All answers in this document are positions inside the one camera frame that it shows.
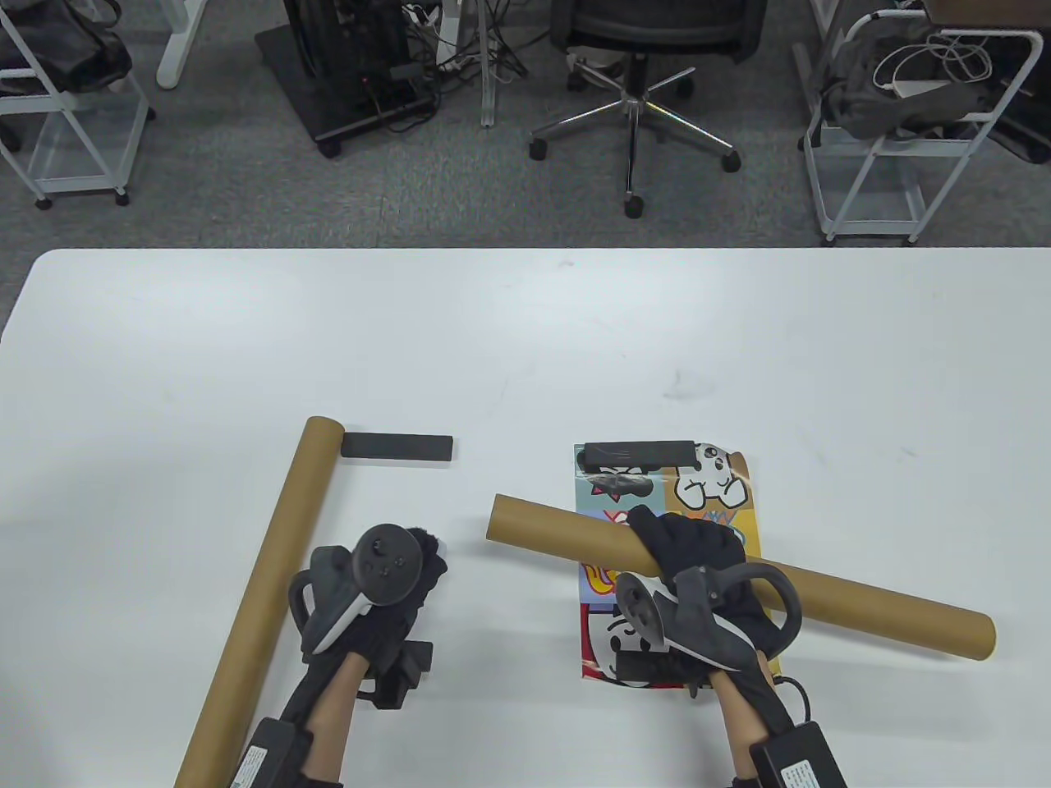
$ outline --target brown cardboard tube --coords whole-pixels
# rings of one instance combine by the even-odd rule
[[[605,569],[660,574],[631,528],[506,495],[493,501],[486,538]],[[972,660],[987,659],[996,646],[996,627],[984,614],[766,559],[748,560],[781,569],[799,592],[806,618]],[[784,609],[766,582],[755,587],[766,607]]]
[[[233,779],[288,614],[288,585],[303,567],[343,433],[343,424],[322,416],[303,428],[176,788],[227,788]]]

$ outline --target sticker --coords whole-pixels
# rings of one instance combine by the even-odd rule
[[[265,758],[265,749],[256,747],[254,744],[250,746],[245,752],[245,756],[241,759],[241,766],[238,767],[238,773],[233,775],[230,788],[249,788],[255,780],[255,775],[260,773],[260,767],[263,766]]]
[[[821,788],[809,761],[800,761],[782,769],[781,782],[785,788]]]

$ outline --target wrist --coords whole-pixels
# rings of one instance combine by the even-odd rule
[[[368,670],[369,661],[367,659],[356,652],[348,654],[333,681],[347,687],[353,687],[356,692]]]

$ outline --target chair base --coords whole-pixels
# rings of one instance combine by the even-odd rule
[[[639,124],[644,115],[654,115],[663,118],[671,121],[677,127],[686,129],[691,133],[691,137],[702,143],[703,147],[722,157],[723,170],[726,172],[737,172],[741,169],[741,155],[730,143],[704,130],[696,123],[650,98],[651,94],[662,87],[667,87],[676,83],[683,84],[681,80],[689,77],[695,70],[694,67],[684,68],[667,79],[646,86],[645,80],[648,60],[646,55],[628,56],[627,68],[621,82],[613,80],[601,71],[591,68],[588,64],[577,61],[574,63],[575,69],[588,75],[590,81],[620,94],[620,98],[617,101],[611,101],[594,109],[589,109],[586,112],[580,112],[570,118],[549,123],[545,126],[534,129],[530,133],[530,159],[542,161],[548,155],[548,141],[544,139],[548,134],[579,127],[586,121],[609,115],[610,112],[623,112],[627,117],[627,166],[624,174],[624,215],[628,219],[639,219],[642,215],[644,207],[642,198],[635,193],[633,186],[635,160],[639,142]]]

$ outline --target battery pack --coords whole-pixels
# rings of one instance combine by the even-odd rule
[[[762,788],[846,788],[816,722],[753,745],[750,752]]]
[[[283,720],[260,720],[230,788],[290,788],[310,752],[309,733]]]

